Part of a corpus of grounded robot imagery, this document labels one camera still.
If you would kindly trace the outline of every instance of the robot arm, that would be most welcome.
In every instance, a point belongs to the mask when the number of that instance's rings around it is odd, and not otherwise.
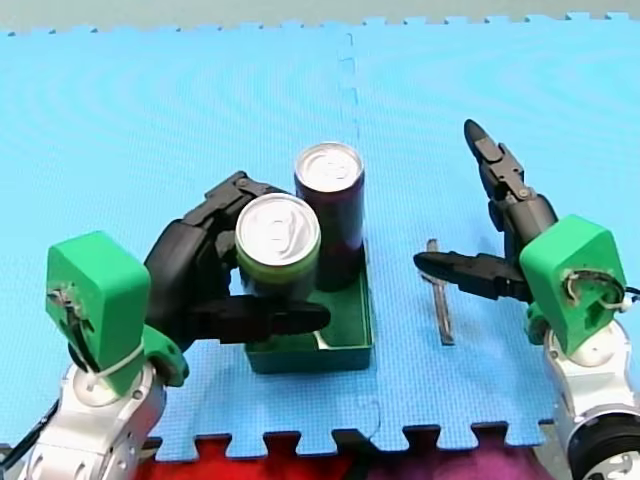
[[[472,120],[464,132],[489,215],[504,232],[505,256],[422,252],[414,256],[416,267],[467,293],[528,303],[527,333],[544,346],[556,428],[574,479],[640,478],[631,344],[614,319],[638,291],[625,286],[613,236],[579,217],[559,220],[549,201],[524,183],[524,170],[505,145]]]
[[[101,232],[51,247],[46,307],[73,365],[59,400],[0,472],[33,447],[25,479],[132,479],[166,387],[189,375],[183,354],[196,340],[256,342],[329,323],[321,305],[229,294],[238,215],[274,191],[237,172],[171,222],[144,265]]]

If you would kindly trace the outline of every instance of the green can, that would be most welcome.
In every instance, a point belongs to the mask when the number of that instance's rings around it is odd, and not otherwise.
[[[235,240],[246,293],[305,300],[313,292],[320,224],[304,200],[286,193],[256,198],[240,213]]]

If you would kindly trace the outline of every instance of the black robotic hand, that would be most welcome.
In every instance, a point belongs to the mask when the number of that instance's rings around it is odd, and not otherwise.
[[[282,190],[236,172],[207,192],[205,201],[184,218],[172,221],[149,252],[146,323],[183,352],[195,340],[247,343],[272,334],[313,332],[329,324],[329,311],[318,304],[230,296],[240,212],[254,198],[277,192]]]
[[[557,216],[549,201],[524,183],[524,169],[506,145],[496,145],[473,120],[464,123],[464,136],[489,197],[489,216],[496,229],[504,232],[505,257],[422,252],[413,261],[422,273],[457,284],[463,292],[531,303],[531,292],[520,270],[520,253],[553,225]]]

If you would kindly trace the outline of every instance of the white cable tie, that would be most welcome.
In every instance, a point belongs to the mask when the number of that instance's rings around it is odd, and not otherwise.
[[[98,373],[92,372],[92,371],[89,370],[89,372],[87,373],[87,375],[89,376],[87,384],[90,387],[95,386],[103,378],[108,377],[110,375],[113,375],[117,371],[122,370],[124,367],[129,365],[136,358],[138,358],[138,356],[141,353],[144,353],[144,344],[142,342],[140,342],[140,344],[129,355],[124,357],[119,362],[114,363],[109,368],[106,368],[106,369],[104,369],[104,370],[102,370],[101,372],[98,372]]]

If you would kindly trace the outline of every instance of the metal bracket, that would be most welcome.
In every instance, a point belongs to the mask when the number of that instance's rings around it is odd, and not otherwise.
[[[545,364],[556,387],[556,429],[564,451],[585,423],[610,413],[640,416],[628,378],[631,343],[617,321],[584,342],[567,357],[551,330],[544,342]]]
[[[147,435],[160,420],[166,393],[144,365],[123,397],[72,366],[60,407],[29,457],[26,480],[130,480]]]

